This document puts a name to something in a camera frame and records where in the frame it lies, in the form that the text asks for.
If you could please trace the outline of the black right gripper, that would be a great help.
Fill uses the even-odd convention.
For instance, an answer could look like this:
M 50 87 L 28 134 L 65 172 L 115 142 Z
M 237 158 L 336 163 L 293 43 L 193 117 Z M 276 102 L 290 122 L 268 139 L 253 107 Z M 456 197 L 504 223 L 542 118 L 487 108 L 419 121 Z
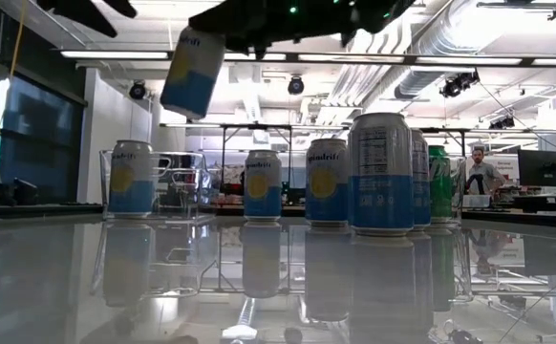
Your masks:
M 415 0 L 270 0 L 264 24 L 264 0 L 225 0 L 188 19 L 196 31 L 239 34 L 264 24 L 263 36 L 271 42 L 339 33 L 347 45 L 356 32 L 381 32 L 415 4 Z M 225 37 L 233 53 L 254 54 L 262 60 L 268 43 L 235 35 Z

